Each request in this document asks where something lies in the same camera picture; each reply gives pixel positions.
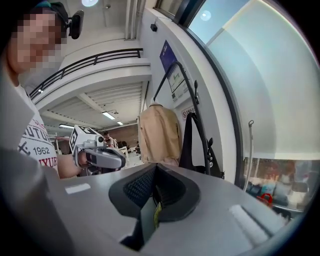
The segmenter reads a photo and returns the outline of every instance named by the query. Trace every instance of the vr headset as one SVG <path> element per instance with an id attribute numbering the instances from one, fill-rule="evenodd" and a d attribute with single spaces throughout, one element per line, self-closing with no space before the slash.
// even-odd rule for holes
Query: vr headset
<path id="1" fill-rule="evenodd" d="M 71 18 L 69 18 L 71 21 L 67 26 L 69 27 L 69 36 L 71 36 L 72 39 L 78 39 L 81 34 L 84 14 L 83 10 L 78 10 Z"/>
<path id="2" fill-rule="evenodd" d="M 48 8 L 54 11 L 62 22 L 63 31 L 66 32 L 67 28 L 69 28 L 69 36 L 72 39 L 79 38 L 85 14 L 83 10 L 78 10 L 72 17 L 68 17 L 68 13 L 61 2 L 49 3 L 48 1 L 42 1 L 36 5 L 36 8 Z"/>

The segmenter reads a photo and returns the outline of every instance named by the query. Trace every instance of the railing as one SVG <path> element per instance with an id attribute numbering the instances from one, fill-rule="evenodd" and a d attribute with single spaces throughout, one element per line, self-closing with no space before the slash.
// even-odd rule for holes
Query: railing
<path id="1" fill-rule="evenodd" d="M 142 48 L 130 48 L 121 50 L 111 50 L 107 52 L 102 52 L 90 57 L 78 60 L 64 68 L 60 69 L 58 72 L 49 76 L 44 80 L 39 86 L 37 86 L 31 93 L 31 99 L 41 94 L 46 88 L 51 86 L 56 81 L 64 78 L 65 76 L 75 72 L 77 70 L 83 69 L 88 66 L 93 66 L 101 62 L 107 62 L 111 60 L 125 59 L 125 58 L 141 58 L 140 52 L 143 51 Z"/>

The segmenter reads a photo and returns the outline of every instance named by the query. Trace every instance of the white t-shirt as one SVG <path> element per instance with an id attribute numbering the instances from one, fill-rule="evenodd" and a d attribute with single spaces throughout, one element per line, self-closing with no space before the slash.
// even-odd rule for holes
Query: white t-shirt
<path id="1" fill-rule="evenodd" d="M 34 116 L 26 127 L 17 150 L 24 155 L 36 159 L 42 166 L 52 167 L 58 171 L 55 147 L 50 141 L 39 111 L 20 84 L 14 88 L 23 101 L 34 111 Z"/>

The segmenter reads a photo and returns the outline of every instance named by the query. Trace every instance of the glass window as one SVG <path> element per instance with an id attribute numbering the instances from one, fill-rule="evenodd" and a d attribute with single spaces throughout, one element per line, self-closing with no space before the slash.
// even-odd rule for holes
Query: glass window
<path id="1" fill-rule="evenodd" d="M 176 15 L 181 2 L 182 0 L 160 0 L 157 7 L 172 15 Z"/>
<path id="2" fill-rule="evenodd" d="M 232 89 L 242 130 L 243 187 L 250 172 L 246 191 L 262 201 L 270 194 L 275 211 L 294 217 L 318 186 L 320 70 L 283 13 L 262 0 L 207 0 L 188 28 Z"/>

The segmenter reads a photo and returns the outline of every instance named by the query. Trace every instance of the beige jacket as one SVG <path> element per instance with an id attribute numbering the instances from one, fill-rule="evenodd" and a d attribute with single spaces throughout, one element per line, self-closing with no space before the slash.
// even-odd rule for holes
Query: beige jacket
<path id="1" fill-rule="evenodd" d="M 182 140 L 176 114 L 154 103 L 140 114 L 138 121 L 143 162 L 178 165 Z"/>

